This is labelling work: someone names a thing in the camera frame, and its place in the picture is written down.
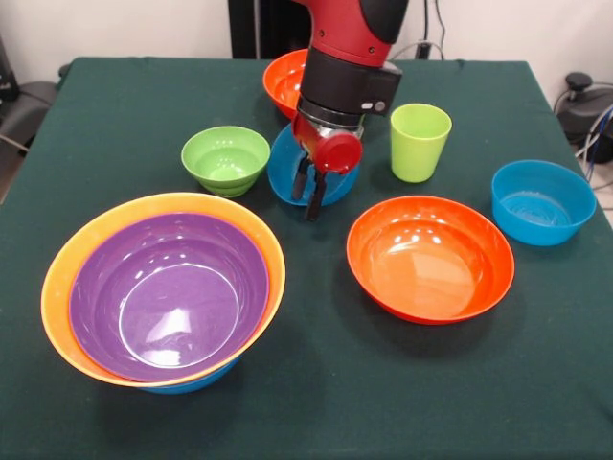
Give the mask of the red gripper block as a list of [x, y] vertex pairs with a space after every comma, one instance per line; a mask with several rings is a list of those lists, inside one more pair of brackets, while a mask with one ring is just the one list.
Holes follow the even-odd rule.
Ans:
[[309, 160], [315, 166], [315, 187], [306, 207], [306, 219], [317, 220], [327, 183], [324, 173], [349, 173], [361, 161], [363, 146], [359, 136], [342, 127], [324, 126], [298, 112], [291, 130], [299, 146], [306, 152], [298, 164], [292, 198], [301, 199], [307, 183]]

